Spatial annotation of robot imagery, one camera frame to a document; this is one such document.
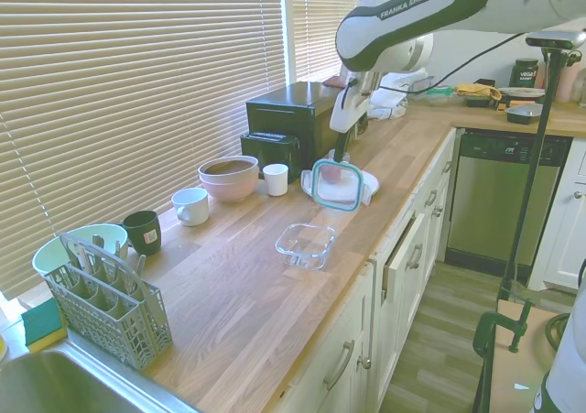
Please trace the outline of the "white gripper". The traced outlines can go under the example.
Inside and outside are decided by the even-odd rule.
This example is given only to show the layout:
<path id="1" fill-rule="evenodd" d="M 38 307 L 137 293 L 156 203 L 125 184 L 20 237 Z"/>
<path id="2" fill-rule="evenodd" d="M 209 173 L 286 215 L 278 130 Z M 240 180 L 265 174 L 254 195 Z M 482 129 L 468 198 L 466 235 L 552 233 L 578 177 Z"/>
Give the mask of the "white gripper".
<path id="1" fill-rule="evenodd" d="M 330 129 L 339 133 L 334 148 L 335 162 L 341 162 L 348 153 L 348 147 L 352 143 L 350 129 L 366 114 L 368 105 L 369 98 L 357 87 L 347 87 L 338 94 L 330 119 Z"/>

